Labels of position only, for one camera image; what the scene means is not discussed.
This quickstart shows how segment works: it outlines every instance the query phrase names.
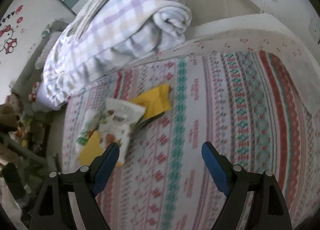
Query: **red bow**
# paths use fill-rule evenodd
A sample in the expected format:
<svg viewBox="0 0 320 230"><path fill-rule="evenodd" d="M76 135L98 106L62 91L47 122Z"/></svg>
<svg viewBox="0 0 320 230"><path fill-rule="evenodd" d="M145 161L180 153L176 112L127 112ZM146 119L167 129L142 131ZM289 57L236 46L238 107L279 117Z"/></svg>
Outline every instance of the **red bow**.
<svg viewBox="0 0 320 230"><path fill-rule="evenodd" d="M6 28L0 31L0 37L5 33L11 30L11 25L8 25Z"/></svg>

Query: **tile floor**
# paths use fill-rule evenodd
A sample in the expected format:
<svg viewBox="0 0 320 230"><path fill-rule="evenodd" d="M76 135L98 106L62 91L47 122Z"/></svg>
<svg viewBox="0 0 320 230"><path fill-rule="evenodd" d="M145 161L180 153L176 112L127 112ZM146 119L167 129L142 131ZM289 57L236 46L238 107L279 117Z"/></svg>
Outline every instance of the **tile floor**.
<svg viewBox="0 0 320 230"><path fill-rule="evenodd" d="M191 26L242 15L257 14L259 8L249 0L186 0L192 11ZM66 107L53 114L47 153L59 156L62 166L62 139Z"/></svg>

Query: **patterned bed sheet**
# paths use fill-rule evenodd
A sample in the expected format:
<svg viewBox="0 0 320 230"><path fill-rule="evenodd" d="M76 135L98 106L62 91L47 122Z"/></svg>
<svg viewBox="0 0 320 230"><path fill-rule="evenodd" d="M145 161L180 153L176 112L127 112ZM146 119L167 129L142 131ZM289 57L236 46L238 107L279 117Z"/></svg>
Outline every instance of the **patterned bed sheet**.
<svg viewBox="0 0 320 230"><path fill-rule="evenodd" d="M75 142L87 109L98 109L106 97L129 100L162 83L171 87L173 109L132 139L124 167L113 171L97 197L111 229L211 229L225 197L201 158L206 141L248 171L271 170L293 227L316 212L320 116L309 114L284 65L265 51L191 53L93 82L68 104L63 172L79 168Z"/></svg>

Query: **rolled blanket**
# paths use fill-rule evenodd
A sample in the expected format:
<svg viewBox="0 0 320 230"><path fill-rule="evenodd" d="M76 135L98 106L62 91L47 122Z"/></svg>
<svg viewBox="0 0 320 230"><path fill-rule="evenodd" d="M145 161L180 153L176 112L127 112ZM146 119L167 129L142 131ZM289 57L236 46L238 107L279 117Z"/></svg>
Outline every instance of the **rolled blanket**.
<svg viewBox="0 0 320 230"><path fill-rule="evenodd" d="M88 83L128 62L183 42L191 22L183 3L90 0L47 58L43 82L49 100L61 106Z"/></svg>

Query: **white snack bag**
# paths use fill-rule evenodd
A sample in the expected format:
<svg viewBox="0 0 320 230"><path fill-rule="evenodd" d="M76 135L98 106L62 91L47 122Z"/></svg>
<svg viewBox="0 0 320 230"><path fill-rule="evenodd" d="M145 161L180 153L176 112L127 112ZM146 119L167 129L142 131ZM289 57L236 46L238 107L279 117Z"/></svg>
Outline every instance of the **white snack bag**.
<svg viewBox="0 0 320 230"><path fill-rule="evenodd" d="M117 166L124 164L130 135L137 122L146 112L146 108L128 101L107 98L106 109L99 123L99 133L102 138L101 148L106 149L112 142L120 147Z"/></svg>

